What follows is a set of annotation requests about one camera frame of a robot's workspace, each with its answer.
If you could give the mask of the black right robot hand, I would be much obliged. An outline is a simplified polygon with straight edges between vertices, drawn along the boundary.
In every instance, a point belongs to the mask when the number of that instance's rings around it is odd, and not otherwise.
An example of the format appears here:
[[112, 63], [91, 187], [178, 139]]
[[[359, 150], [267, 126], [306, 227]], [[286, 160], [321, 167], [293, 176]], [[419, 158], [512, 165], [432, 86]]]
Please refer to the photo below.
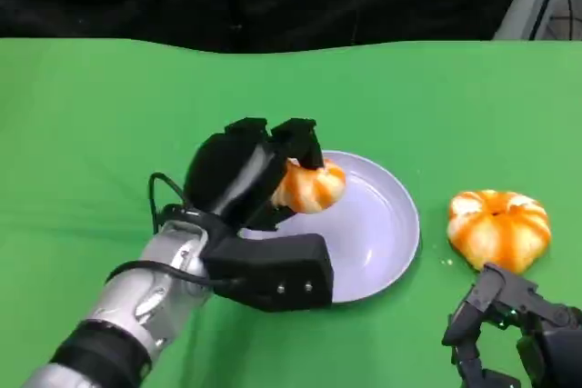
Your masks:
[[517, 351], [533, 387], [581, 385], [581, 310], [551, 303], [537, 292], [537, 284], [487, 263], [448, 316], [442, 339], [463, 387], [521, 385], [516, 377], [483, 366], [477, 348], [483, 323], [520, 330]]

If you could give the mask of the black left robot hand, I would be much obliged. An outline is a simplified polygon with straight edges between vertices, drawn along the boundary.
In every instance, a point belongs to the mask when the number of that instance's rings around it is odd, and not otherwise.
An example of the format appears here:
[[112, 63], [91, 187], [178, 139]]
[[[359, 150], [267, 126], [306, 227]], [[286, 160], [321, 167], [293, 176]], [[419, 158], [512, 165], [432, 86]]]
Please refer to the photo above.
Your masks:
[[198, 148], [183, 191], [195, 209], [240, 230], [275, 231], [297, 208], [272, 201], [290, 158], [307, 170], [323, 166], [316, 121], [291, 118], [267, 128], [265, 118], [246, 117], [212, 134]]

